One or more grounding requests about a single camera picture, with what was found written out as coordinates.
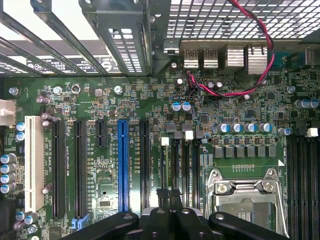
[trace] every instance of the metal bracket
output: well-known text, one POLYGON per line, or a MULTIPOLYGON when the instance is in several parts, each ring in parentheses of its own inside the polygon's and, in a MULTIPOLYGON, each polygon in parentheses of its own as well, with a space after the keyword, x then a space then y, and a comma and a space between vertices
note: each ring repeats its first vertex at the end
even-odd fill
POLYGON ((80 54, 100 74, 107 75, 108 72, 101 66, 96 58, 83 46, 76 36, 64 25, 64 23, 52 12, 52 0, 30 0, 34 13, 46 23, 65 43, 80 54))
POLYGON ((79 0, 82 13, 127 75, 152 74, 149 1, 79 0))

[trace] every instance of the blue pcie slot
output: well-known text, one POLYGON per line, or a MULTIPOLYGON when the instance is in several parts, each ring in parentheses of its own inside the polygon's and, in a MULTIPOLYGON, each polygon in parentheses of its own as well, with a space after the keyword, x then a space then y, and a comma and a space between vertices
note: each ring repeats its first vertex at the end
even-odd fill
POLYGON ((118 120, 118 197, 119 212, 129 210, 129 123, 118 120))

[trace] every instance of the cable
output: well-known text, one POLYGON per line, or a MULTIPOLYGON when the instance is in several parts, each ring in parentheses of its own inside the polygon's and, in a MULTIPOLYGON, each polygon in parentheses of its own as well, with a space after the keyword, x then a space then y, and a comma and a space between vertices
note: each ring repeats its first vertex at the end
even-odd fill
POLYGON ((268 34, 268 30, 266 25, 262 22, 262 20, 260 20, 259 18, 257 18, 256 15, 254 15, 251 11, 249 11, 248 9, 243 8, 242 6, 240 6, 240 4, 237 2, 237 0, 228 0, 228 2, 238 8, 244 15, 246 15, 247 17, 254 19, 257 23, 257 25, 259 26, 259 28, 261 29, 261 31, 264 33, 265 37, 266 37, 266 41, 267 41, 267 46, 268 46, 268 50, 271 53, 271 58, 268 62, 268 65, 266 67, 266 69, 264 70, 264 72, 262 73, 261 77, 259 78, 259 80, 256 82, 255 85, 253 85, 252 87, 242 91, 242 92, 232 92, 232 93, 226 93, 226 94, 222 94, 219 93, 217 91, 211 90, 209 88, 207 88, 206 86, 204 86, 203 84, 198 84, 197 81, 195 80, 194 76, 191 74, 190 71, 187 72, 187 81, 190 84, 191 87, 193 87, 193 84, 195 84, 200 90, 205 91, 213 96, 216 97, 223 97, 223 98, 236 98, 238 96, 241 95, 247 95, 250 94, 252 92, 254 92, 257 88, 261 87, 265 81, 265 79, 267 78, 267 74, 270 70, 270 68, 272 67, 274 61, 275 61, 275 44, 273 39, 270 37, 270 35, 268 34))

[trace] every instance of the capacitor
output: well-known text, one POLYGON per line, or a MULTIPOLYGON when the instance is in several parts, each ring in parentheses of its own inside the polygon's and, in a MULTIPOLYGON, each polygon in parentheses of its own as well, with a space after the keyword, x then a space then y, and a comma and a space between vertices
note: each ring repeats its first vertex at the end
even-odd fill
POLYGON ((15 126, 15 128, 19 131, 19 132, 23 132, 26 129, 26 125, 24 122, 18 122, 15 126))
POLYGON ((181 78, 178 78, 175 81, 174 85, 175 85, 176 88, 181 88, 183 83, 184 83, 184 81, 181 78))
POLYGON ((117 95, 122 94, 122 87, 121 86, 115 86, 113 89, 114 93, 117 95))
POLYGON ((16 167, 17 165, 15 165, 13 162, 4 164, 1 166, 0 172, 2 174, 8 174, 8 173, 14 172, 16 170, 16 167))
POLYGON ((307 109, 310 107, 310 100, 309 99, 297 100, 294 102, 294 105, 298 109, 307 109))
POLYGON ((9 172, 7 174, 3 174, 0 177, 0 182, 2 184, 8 184, 10 182, 13 182, 16 179, 17 175, 14 172, 9 172))
POLYGON ((239 123, 232 124, 230 127, 231 131, 234 133, 240 133, 241 125, 239 123))
POLYGON ((239 97, 238 102, 240 104, 243 104, 245 101, 248 101, 250 99, 250 95, 246 94, 246 95, 242 95, 239 97))
POLYGON ((278 129, 278 133, 282 136, 289 136, 292 134, 292 129, 281 127, 278 129))
POLYGON ((49 183, 47 186, 42 188, 42 194, 46 195, 46 194, 50 193, 51 190, 52 190, 52 183, 49 183))
POLYGON ((217 81, 217 82, 215 83, 215 85, 213 86, 212 89, 213 89, 214 91, 217 91, 217 90, 221 89, 222 87, 223 87, 222 82, 217 81))
POLYGON ((18 132, 16 135, 15 135, 15 140, 17 140, 18 142, 22 142, 25 140, 25 133, 24 132, 18 132))
POLYGON ((264 133, 268 133, 271 131, 271 125, 269 123, 261 123, 259 125, 259 130, 264 133))
POLYGON ((16 219, 18 222, 20 222, 20 221, 25 220, 25 217, 26 217, 27 215, 28 215, 27 212, 25 212, 25 211, 19 211, 19 212, 16 213, 15 219, 16 219))
POLYGON ((37 104, 48 105, 50 103, 50 99, 43 96, 37 96, 35 102, 37 104))
POLYGON ((52 115, 50 115, 48 113, 45 113, 45 112, 41 113, 40 117, 41 117, 42 120, 47 120, 49 122, 53 122, 55 120, 54 116, 52 116, 52 115))
POLYGON ((225 123, 220 123, 218 125, 218 130, 219 130, 219 132, 226 133, 226 132, 228 132, 228 125, 225 123))
POLYGON ((14 153, 2 155, 0 158, 0 162, 2 164, 12 163, 12 162, 15 162, 16 160, 17 160, 17 156, 14 153))
POLYGON ((244 125, 244 130, 248 133, 254 133, 255 125, 253 123, 247 123, 246 125, 244 125))
POLYGON ((317 107, 319 107, 319 100, 318 99, 311 99, 310 100, 310 108, 316 109, 317 107))
POLYGON ((171 110, 172 110, 172 111, 174 111, 174 112, 177 113, 177 112, 180 111, 180 109, 181 109, 180 103, 174 102, 174 103, 171 104, 171 110))
POLYGON ((9 94, 12 96, 17 96, 19 94, 19 89, 17 87, 10 87, 9 94))
POLYGON ((215 84, 212 81, 210 81, 210 82, 208 82, 207 86, 209 89, 213 89, 215 84))
POLYGON ((39 218, 39 214, 36 211, 31 212, 28 216, 24 218, 24 222, 27 225, 33 224, 39 218))
POLYGON ((25 221, 17 221, 13 224, 13 230, 22 229, 26 225, 25 221))
POLYGON ((49 122, 48 120, 45 120, 42 122, 42 127, 44 128, 49 128, 52 125, 51 122, 49 122))
POLYGON ((14 182, 10 182, 8 184, 2 185, 0 188, 0 192, 2 194, 8 194, 16 189, 17 185, 14 182))
POLYGON ((189 102, 182 103, 181 110, 184 112, 189 112, 191 110, 191 104, 189 102))

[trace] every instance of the ram slot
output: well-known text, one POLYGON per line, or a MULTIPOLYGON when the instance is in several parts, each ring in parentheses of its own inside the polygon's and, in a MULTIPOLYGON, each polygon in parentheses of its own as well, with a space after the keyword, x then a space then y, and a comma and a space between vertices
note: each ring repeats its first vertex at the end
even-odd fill
POLYGON ((103 120, 95 122, 95 141, 97 148, 105 148, 107 146, 107 123, 103 120))
POLYGON ((141 212, 150 207, 150 131, 149 121, 140 121, 140 193, 141 212))
POLYGON ((36 212, 44 206, 44 128, 39 116, 25 116, 24 209, 36 212))
POLYGON ((129 123, 118 120, 118 201, 119 212, 129 210, 129 123))
POLYGON ((193 141, 192 207, 200 209, 200 141, 193 141))
POLYGON ((172 141, 171 189, 179 189, 179 140, 172 141))
POLYGON ((87 126, 85 121, 75 121, 74 128, 74 213, 82 219, 88 213, 87 207, 87 126))
POLYGON ((52 215, 63 218, 65 199, 65 122, 52 123, 52 215))
POLYGON ((182 198, 183 205, 190 205, 190 144, 183 141, 182 144, 182 198))

